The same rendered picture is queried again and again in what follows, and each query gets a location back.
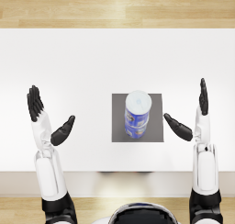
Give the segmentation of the blue can with white lid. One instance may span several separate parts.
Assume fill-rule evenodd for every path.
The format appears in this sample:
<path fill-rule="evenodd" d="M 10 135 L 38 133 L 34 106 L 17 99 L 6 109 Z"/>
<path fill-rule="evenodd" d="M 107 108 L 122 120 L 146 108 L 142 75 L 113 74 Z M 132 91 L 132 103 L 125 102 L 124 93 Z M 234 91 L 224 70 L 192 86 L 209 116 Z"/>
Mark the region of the blue can with white lid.
<path fill-rule="evenodd" d="M 131 92 L 126 97 L 125 120 L 132 128 L 140 128 L 148 122 L 151 110 L 151 97 L 141 91 Z"/>

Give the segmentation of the dark grey square mat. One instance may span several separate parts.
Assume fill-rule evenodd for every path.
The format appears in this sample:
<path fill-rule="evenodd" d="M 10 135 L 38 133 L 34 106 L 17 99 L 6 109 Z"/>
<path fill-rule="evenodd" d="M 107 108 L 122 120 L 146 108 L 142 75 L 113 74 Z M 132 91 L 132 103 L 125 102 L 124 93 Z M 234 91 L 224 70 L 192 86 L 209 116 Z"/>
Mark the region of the dark grey square mat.
<path fill-rule="evenodd" d="M 125 105 L 127 94 L 112 95 L 112 141 L 113 142 L 163 142 L 162 95 L 150 94 L 151 110 L 145 134 L 132 139 L 125 131 Z"/>

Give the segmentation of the dark round robot body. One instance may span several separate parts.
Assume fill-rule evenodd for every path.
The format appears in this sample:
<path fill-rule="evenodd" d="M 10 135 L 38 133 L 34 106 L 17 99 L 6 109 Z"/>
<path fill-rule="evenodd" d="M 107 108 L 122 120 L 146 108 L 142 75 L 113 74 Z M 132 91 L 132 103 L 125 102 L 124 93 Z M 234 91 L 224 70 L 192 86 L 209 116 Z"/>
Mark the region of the dark round robot body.
<path fill-rule="evenodd" d="M 173 213 L 158 204 L 130 203 L 118 208 L 112 216 L 92 224 L 180 224 Z"/>

